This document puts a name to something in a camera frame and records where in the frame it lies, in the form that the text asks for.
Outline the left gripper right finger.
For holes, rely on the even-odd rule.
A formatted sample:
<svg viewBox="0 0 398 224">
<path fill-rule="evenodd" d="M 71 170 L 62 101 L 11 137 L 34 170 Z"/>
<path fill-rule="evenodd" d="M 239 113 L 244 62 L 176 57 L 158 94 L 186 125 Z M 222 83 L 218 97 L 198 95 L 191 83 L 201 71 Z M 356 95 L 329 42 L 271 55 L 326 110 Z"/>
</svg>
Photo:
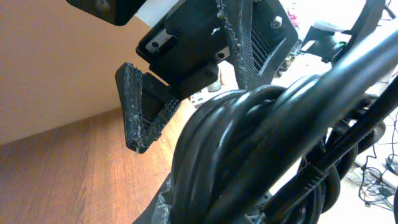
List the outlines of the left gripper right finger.
<svg viewBox="0 0 398 224">
<path fill-rule="evenodd" d="M 287 15 L 281 3 L 220 0 L 216 5 L 238 87 L 270 85 L 288 54 Z"/>
</svg>

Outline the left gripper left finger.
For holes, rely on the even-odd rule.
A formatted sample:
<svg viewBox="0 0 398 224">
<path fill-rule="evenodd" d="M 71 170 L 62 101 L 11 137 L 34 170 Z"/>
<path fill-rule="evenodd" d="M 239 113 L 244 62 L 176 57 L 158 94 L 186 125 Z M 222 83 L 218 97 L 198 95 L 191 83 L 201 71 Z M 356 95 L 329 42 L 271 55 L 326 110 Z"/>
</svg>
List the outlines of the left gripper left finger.
<svg viewBox="0 0 398 224">
<path fill-rule="evenodd" d="M 115 80 L 123 111 L 126 147 L 143 154 L 161 137 L 181 100 L 155 76 L 143 73 L 129 62 L 117 69 Z"/>
</svg>

